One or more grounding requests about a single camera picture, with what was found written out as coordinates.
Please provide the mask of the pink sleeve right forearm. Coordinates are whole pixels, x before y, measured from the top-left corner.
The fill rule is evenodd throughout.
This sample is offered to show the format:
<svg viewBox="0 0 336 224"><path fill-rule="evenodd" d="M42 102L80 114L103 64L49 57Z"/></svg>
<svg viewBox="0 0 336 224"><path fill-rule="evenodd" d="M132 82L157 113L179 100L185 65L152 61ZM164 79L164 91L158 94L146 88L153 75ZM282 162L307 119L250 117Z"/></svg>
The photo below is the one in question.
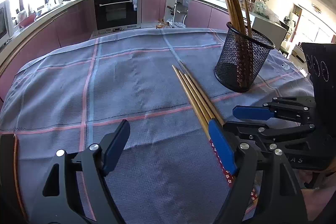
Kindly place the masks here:
<svg viewBox="0 0 336 224"><path fill-rule="evenodd" d="M302 195L305 201L307 218L309 221L315 220L324 207L332 198L335 186L323 189L303 189Z"/></svg>

